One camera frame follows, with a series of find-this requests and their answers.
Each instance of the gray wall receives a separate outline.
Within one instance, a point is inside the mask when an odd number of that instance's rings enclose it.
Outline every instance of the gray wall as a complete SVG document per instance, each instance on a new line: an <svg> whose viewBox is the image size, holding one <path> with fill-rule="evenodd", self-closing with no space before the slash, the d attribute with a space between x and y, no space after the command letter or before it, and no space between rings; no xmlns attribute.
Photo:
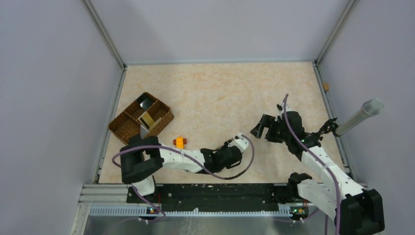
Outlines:
<svg viewBox="0 0 415 235"><path fill-rule="evenodd" d="M388 234L413 234L415 1L360 1L322 64L340 120L370 98L378 117L345 134L359 181L383 196Z"/></svg>
<svg viewBox="0 0 415 235"><path fill-rule="evenodd" d="M120 68L80 0L0 1L0 234L68 234Z"/></svg>
<svg viewBox="0 0 415 235"><path fill-rule="evenodd" d="M348 0L92 0L131 63L313 60Z"/></svg>

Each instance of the purple cable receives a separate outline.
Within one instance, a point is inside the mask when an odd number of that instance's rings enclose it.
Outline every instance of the purple cable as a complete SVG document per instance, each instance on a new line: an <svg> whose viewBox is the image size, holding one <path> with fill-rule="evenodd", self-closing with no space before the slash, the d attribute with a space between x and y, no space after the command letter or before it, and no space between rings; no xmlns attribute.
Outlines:
<svg viewBox="0 0 415 235"><path fill-rule="evenodd" d="M304 148L304 150L306 150L308 153L310 153L321 165L325 165L325 163L319 158L317 157L316 154L314 154L309 148L307 148L307 146L305 146L301 140L296 136L296 134L293 131L293 128L291 128L290 122L288 121L288 117L287 117L287 110L286 110L286 106L287 106L287 98L288 98L288 94L285 95L284 98L284 117L285 117L285 122L287 123L287 127L290 130L291 134L293 135L293 137L297 140L297 142L301 145L301 147ZM337 208L336 208L336 235L340 234L340 189L339 189L339 183L336 180L336 176L334 175L333 171L331 171L330 168L326 168L327 172L330 174L330 176L333 178L333 182L334 182L334 188L336 189L336 200L337 200Z"/></svg>
<svg viewBox="0 0 415 235"><path fill-rule="evenodd" d="M325 218L324 218L324 235L327 235L327 230L328 230L328 215L325 215Z"/></svg>
<svg viewBox="0 0 415 235"><path fill-rule="evenodd" d="M252 165L252 162L254 161L254 156L255 156L255 148L254 148L254 144L252 143L252 141L248 138L248 137L246 137L245 135L242 135L242 137L244 137L244 138L246 138L247 140L248 140L248 142L249 142L249 144L251 145L251 148L252 148L252 157L251 157L251 161L249 162L249 164L248 164L248 166L243 170L243 171L241 171L239 174L237 174L237 175L235 175L235 176L232 176L232 177L222 177L222 176L218 176L218 175L215 175L215 174L213 174L210 170L208 170L205 166L203 166L202 164L200 164L196 159L194 159L193 157L191 157L191 156L189 156L188 154L183 154L185 157L187 157L187 158L189 158L190 160L192 160L194 163L196 163L198 166L200 166L203 170L205 170L208 174L210 174L210 175L212 175L212 176L214 176L214 177L216 177L216 178L218 178L218 179L221 179L221 180L233 180L233 179L235 179L235 178L237 178L237 177L239 177L239 176L241 176L242 174L244 174L250 167L251 167L251 165ZM161 145L144 145L144 146L138 146L138 147L132 147L132 148L129 148L129 149L126 149L126 150L124 150L124 151L121 151L121 152L119 152L119 153L117 153L117 154L115 154L114 156L113 156L113 158L112 158L112 162L113 162L113 164L114 165L116 165L116 166L118 166L118 167L121 167L121 165L120 164L118 164L118 163L116 163L115 162L115 159L118 157L118 156L120 156L120 155L123 155L123 154L126 154L126 153L130 153L130 152L134 152L134 151L139 151L139 150L145 150L145 149L154 149L154 148L158 148L158 149L165 149L165 150L169 150L169 151L171 151L171 152L174 152L174 153L177 153L177 154L182 154L181 153L181 151L179 151L179 150L176 150L176 149L174 149L174 148L170 148L170 147L167 147L167 146L161 146Z"/></svg>

